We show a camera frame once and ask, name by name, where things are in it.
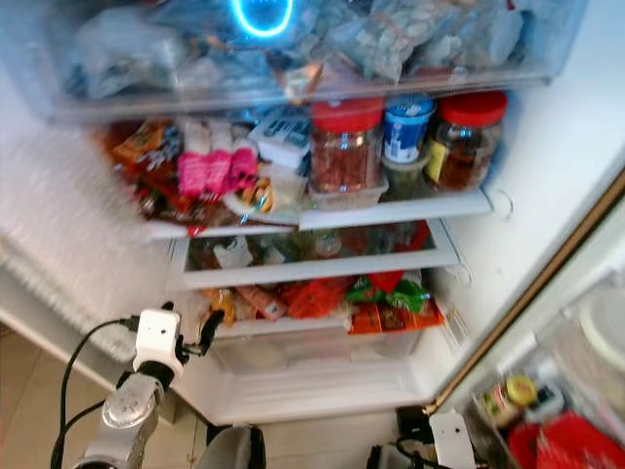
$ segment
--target red jar lid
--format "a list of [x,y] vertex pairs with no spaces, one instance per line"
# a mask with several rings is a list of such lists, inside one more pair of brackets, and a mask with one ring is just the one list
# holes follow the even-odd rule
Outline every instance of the red jar lid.
[[438,104],[440,116],[452,124],[480,127],[499,122],[508,107],[508,98],[500,91],[472,93],[443,98]]
[[383,110],[382,98],[312,103],[312,123],[333,134],[363,132],[382,121]]

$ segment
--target blue lid container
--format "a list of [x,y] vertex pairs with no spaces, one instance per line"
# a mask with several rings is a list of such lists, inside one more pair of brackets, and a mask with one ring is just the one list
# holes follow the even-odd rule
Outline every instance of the blue lid container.
[[434,101],[424,95],[406,96],[388,102],[384,123],[384,157],[399,164],[415,162],[435,109]]

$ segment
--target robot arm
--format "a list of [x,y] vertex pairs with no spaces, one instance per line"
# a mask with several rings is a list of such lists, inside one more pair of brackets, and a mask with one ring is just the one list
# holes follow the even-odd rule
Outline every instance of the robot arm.
[[204,324],[199,343],[185,345],[179,314],[168,310],[141,313],[135,373],[105,401],[98,435],[74,469],[141,468],[165,392],[182,376],[189,354],[206,354],[223,319],[223,312],[215,313]]

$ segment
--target crisper drawer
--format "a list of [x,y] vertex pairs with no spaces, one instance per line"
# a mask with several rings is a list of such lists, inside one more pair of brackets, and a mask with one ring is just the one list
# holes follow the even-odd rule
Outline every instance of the crisper drawer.
[[440,220],[183,239],[175,241],[168,288],[267,284],[457,263],[458,256]]
[[86,123],[548,81],[585,0],[7,0],[0,54]]
[[284,371],[336,362],[383,362],[408,357],[419,331],[348,335],[344,328],[217,339],[211,353],[233,374]]

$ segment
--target tile floor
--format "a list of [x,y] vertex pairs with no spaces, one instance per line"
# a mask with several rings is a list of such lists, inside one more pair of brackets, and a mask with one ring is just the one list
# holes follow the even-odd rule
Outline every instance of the tile floor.
[[[0,469],[49,467],[58,430],[63,363],[17,335],[0,338]],[[69,413],[103,399],[106,391],[79,373],[68,386]],[[95,435],[94,412],[70,431],[63,469]],[[392,440],[392,412],[261,426],[269,469],[363,469],[369,449]],[[160,424],[146,448],[144,469],[193,469],[204,451],[206,427],[185,406],[174,425]]]

